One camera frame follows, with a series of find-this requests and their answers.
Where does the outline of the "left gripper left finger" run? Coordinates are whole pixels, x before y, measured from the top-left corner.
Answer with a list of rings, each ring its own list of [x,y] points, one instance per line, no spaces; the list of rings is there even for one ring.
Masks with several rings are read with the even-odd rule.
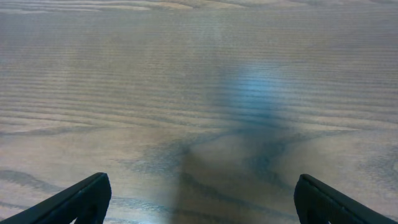
[[[98,172],[1,224],[102,224],[110,200],[109,177]]]

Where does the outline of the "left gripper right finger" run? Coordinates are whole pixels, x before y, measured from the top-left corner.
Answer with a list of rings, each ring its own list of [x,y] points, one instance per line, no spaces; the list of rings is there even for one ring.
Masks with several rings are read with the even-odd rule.
[[[299,177],[294,204],[301,224],[397,224],[308,174]]]

